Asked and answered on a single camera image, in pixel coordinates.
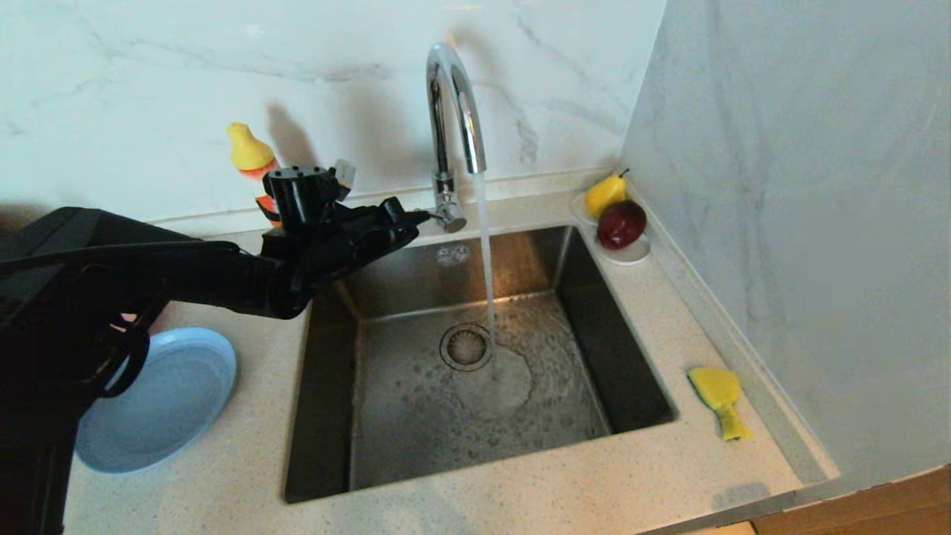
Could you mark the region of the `chrome gooseneck faucet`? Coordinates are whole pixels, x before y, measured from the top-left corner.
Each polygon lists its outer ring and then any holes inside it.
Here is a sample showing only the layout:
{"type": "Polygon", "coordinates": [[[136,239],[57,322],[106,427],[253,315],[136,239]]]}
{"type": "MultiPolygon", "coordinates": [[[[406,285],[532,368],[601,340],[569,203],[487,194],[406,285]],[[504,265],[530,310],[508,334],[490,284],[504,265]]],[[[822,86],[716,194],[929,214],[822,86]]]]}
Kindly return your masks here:
{"type": "Polygon", "coordinates": [[[432,169],[434,218],[445,233],[457,233],[465,227],[467,220],[456,190],[455,170],[449,162],[447,109],[455,115],[467,172],[476,175],[488,169],[478,103],[465,64],[448,42],[438,42],[429,48],[425,81],[435,157],[432,169]]]}

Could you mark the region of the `orange dish soap bottle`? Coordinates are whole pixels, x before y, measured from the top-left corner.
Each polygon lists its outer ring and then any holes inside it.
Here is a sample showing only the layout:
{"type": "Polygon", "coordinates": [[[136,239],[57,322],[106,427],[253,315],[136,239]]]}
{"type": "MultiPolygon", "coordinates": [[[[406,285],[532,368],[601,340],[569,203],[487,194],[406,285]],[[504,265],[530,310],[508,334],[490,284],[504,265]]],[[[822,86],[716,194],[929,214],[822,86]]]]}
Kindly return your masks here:
{"type": "Polygon", "coordinates": [[[281,167],[271,146],[258,139],[250,126],[244,123],[232,122],[225,132],[231,145],[231,162],[244,177],[256,206],[272,227],[281,227],[281,216],[276,202],[264,187],[266,175],[281,167]]]}

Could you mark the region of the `blue plate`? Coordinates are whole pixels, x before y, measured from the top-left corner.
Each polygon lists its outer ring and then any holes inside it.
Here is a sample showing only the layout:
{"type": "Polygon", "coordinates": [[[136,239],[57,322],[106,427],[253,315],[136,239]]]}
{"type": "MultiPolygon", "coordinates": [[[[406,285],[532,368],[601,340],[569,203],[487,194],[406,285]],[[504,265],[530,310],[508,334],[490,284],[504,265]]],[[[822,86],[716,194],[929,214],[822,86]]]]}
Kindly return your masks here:
{"type": "Polygon", "coordinates": [[[234,346],[221,333],[201,326],[157,333],[129,389],[97,401],[82,418],[75,453],[105,474],[156,467],[212,426],[237,378],[234,346]]]}

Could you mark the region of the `yellow sponge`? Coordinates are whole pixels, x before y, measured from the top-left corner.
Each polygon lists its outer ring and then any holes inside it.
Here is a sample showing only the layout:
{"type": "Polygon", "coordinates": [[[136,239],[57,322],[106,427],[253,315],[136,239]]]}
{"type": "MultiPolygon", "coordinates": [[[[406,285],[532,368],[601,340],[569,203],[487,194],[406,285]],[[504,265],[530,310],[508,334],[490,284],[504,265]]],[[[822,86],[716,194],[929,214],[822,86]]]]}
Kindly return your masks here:
{"type": "Polygon", "coordinates": [[[694,392],[717,417],[724,441],[747,440],[752,433],[737,413],[737,403],[743,394],[736,373],[728,369],[699,366],[687,370],[694,392]]]}

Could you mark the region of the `metal sink drain strainer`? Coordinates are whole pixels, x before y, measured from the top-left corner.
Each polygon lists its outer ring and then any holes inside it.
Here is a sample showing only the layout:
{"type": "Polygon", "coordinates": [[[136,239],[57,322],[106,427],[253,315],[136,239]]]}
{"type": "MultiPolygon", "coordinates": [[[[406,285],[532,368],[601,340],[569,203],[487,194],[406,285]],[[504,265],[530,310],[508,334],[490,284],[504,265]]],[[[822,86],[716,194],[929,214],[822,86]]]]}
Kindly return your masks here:
{"type": "Polygon", "coordinates": [[[479,324],[458,324],[446,331],[439,342],[445,365],[459,372],[481,369],[492,359],[490,332],[479,324]]]}

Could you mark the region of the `stainless steel sink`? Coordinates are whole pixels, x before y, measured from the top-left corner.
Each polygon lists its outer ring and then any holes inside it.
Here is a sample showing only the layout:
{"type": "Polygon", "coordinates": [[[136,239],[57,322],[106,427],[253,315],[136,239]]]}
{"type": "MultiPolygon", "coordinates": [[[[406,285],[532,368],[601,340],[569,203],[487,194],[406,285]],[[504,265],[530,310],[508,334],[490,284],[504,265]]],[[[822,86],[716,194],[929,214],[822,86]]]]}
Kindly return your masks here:
{"type": "Polygon", "coordinates": [[[322,500],[672,423],[597,258],[574,226],[408,247],[320,289],[310,311],[283,499],[322,500]],[[492,359],[439,355],[458,324],[492,359]]]}

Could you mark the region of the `yellow pear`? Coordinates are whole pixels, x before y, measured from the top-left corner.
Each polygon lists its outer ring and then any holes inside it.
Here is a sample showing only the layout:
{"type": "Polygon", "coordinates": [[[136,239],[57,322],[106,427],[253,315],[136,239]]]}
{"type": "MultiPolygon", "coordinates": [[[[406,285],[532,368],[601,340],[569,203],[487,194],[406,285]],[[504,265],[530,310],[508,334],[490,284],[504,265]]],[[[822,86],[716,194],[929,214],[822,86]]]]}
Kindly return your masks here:
{"type": "Polygon", "coordinates": [[[601,215],[614,204],[627,199],[627,182],[624,172],[616,172],[587,190],[584,196],[585,213],[591,220],[599,220],[601,215]]]}

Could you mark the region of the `dark red apple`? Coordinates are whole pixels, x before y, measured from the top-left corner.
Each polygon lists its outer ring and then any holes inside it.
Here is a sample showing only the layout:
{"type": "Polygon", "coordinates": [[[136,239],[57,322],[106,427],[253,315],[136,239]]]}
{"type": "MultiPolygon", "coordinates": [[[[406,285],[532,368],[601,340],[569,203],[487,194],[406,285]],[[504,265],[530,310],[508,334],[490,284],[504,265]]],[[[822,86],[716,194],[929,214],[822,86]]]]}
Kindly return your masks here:
{"type": "Polygon", "coordinates": [[[632,200],[607,207],[599,218],[597,241],[608,250],[621,250],[638,240],[646,230],[646,211],[632,200]]]}

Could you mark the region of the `small white dish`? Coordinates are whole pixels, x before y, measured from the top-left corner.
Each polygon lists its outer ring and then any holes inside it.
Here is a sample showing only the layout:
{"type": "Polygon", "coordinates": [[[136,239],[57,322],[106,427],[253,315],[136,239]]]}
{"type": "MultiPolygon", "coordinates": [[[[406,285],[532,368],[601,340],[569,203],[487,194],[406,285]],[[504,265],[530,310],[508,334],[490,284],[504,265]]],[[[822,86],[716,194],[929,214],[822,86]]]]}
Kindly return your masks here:
{"type": "Polygon", "coordinates": [[[570,203],[570,211],[578,222],[581,223],[587,234],[591,234],[594,240],[595,250],[609,263],[615,265],[636,265],[651,254],[651,241],[648,234],[643,233],[638,240],[633,241],[629,246],[620,248],[620,250],[608,250],[599,244],[597,240],[597,220],[590,216],[585,208],[585,193],[577,193],[570,203]]]}

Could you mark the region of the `wooden cabinet panel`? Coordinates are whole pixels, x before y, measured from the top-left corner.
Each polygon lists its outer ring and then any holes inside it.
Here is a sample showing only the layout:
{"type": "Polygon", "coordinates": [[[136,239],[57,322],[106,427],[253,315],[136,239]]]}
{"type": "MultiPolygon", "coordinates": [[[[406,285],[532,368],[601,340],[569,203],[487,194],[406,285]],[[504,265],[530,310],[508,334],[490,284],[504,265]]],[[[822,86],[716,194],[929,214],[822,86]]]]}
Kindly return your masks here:
{"type": "Polygon", "coordinates": [[[752,521],[756,535],[951,535],[951,464],[752,521]]]}

